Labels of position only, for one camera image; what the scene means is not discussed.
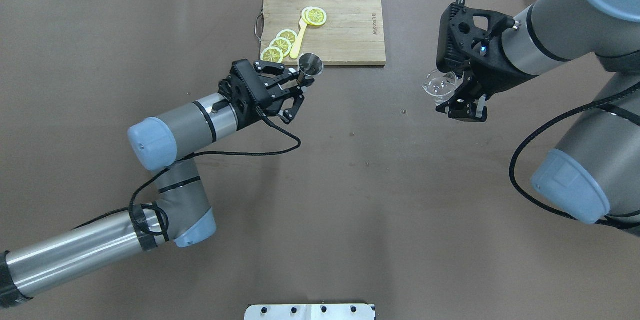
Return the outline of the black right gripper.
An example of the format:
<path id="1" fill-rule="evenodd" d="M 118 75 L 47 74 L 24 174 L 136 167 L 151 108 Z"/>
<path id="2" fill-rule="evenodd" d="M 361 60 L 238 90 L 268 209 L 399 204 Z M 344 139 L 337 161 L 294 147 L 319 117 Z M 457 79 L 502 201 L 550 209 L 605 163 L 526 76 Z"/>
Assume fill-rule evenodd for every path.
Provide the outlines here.
<path id="1" fill-rule="evenodd" d="M 448 5 L 439 23 L 436 83 L 459 86 L 437 112 L 457 121 L 486 122 L 491 96 L 535 78 L 516 68 L 503 49 L 502 34 L 516 23 L 501 12 Z"/>

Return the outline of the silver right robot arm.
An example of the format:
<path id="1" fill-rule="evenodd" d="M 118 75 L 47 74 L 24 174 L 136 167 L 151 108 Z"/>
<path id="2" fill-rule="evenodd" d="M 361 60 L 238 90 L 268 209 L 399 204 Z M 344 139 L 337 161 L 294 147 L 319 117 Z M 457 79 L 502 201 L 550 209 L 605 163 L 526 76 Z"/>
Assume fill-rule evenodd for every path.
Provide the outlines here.
<path id="1" fill-rule="evenodd" d="M 509 180 L 553 215 L 638 237 L 639 0 L 535 0 L 517 15 L 454 0 L 439 23 L 436 68 L 457 84 L 435 109 L 484 122 L 496 95 L 586 56 L 610 78 L 522 140 Z"/>

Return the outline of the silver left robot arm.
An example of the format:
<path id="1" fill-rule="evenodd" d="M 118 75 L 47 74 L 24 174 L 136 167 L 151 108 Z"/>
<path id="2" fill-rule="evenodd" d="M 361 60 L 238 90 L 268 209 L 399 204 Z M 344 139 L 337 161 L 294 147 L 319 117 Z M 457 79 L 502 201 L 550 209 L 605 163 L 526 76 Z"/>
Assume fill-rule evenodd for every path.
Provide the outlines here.
<path id="1" fill-rule="evenodd" d="M 232 63 L 218 90 L 128 128 L 130 145 L 151 178 L 126 205 L 87 220 L 71 231 L 18 251 L 1 253 L 1 307 L 25 304 L 42 292 L 162 244 L 185 248 L 217 231 L 213 207 L 195 159 L 233 155 L 208 151 L 222 138 L 256 122 L 301 140 L 276 125 L 290 124 L 323 61 L 304 53 L 297 65 L 247 59 Z"/>

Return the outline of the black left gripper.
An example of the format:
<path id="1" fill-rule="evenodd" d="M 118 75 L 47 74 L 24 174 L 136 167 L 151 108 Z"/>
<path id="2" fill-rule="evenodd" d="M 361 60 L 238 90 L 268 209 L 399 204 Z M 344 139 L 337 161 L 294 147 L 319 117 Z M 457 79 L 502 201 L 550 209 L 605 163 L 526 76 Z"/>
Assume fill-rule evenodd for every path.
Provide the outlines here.
<path id="1" fill-rule="evenodd" d="M 263 117 L 279 117 L 290 124 L 297 116 L 306 92 L 315 80 L 298 81 L 296 68 L 277 62 L 240 59 L 218 83 L 218 92 L 229 102 L 237 120 L 237 130 Z M 261 101 L 266 96 L 266 103 Z"/>

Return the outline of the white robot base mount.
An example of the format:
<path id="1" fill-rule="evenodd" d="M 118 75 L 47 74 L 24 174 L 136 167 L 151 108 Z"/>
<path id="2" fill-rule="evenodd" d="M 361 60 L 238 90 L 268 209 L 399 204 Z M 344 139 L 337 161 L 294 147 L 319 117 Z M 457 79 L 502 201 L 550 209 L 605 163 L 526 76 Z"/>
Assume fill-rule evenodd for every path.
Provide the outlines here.
<path id="1" fill-rule="evenodd" d="M 363 302 L 253 304 L 244 319 L 377 319 L 377 311 Z"/>

